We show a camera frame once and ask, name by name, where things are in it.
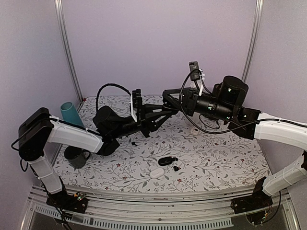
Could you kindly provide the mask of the black round earbud case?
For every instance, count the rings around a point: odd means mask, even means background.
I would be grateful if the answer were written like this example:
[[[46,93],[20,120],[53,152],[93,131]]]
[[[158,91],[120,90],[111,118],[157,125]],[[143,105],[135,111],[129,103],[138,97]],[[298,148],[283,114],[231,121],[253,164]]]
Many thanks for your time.
[[[177,108],[175,108],[173,105],[168,104],[168,103],[163,103],[162,105],[162,110],[163,111],[170,111],[173,113],[177,113],[179,110]]]

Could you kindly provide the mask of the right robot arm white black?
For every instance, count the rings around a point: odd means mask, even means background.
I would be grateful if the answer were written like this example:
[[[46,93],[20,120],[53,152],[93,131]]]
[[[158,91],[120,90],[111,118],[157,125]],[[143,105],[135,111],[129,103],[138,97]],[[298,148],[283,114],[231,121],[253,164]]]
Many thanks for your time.
[[[307,126],[284,120],[260,110],[244,108],[248,85],[234,76],[225,76],[211,94],[195,88],[165,90],[163,101],[181,111],[190,120],[194,113],[213,120],[223,120],[228,131],[247,139],[271,140],[303,150],[302,156],[277,173],[257,182],[248,199],[252,209],[263,205],[272,196],[307,177]]]

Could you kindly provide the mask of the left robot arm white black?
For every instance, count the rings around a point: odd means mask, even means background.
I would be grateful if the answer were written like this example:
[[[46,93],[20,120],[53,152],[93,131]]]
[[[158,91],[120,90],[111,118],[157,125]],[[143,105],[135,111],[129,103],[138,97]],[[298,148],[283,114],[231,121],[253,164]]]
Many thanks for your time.
[[[118,138],[141,132],[146,138],[155,132],[168,118],[178,113],[177,109],[162,105],[145,104],[131,109],[131,115],[119,116],[109,106],[96,112],[93,122],[96,131],[60,120],[41,107],[33,113],[18,130],[18,138],[11,148],[18,151],[38,179],[52,194],[52,199],[61,208],[71,204],[71,197],[64,192],[64,185],[45,157],[46,143],[59,143],[76,147],[98,155],[111,155],[119,147]]]

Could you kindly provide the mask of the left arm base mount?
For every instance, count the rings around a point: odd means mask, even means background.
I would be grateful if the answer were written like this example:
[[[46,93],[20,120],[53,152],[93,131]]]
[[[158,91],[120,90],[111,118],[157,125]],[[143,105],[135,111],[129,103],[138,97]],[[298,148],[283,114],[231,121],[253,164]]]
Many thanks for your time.
[[[88,201],[87,198],[79,199],[74,195],[69,195],[67,192],[61,191],[56,194],[48,194],[46,204],[57,207],[58,209],[84,214],[88,206]]]

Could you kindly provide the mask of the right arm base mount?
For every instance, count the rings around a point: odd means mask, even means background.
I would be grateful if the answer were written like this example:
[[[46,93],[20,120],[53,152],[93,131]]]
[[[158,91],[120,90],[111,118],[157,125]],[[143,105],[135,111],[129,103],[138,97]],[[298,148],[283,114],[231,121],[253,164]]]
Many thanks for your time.
[[[234,198],[230,207],[235,214],[249,212],[260,208],[265,208],[273,204],[272,197],[263,192],[263,183],[266,177],[257,181],[251,195]]]

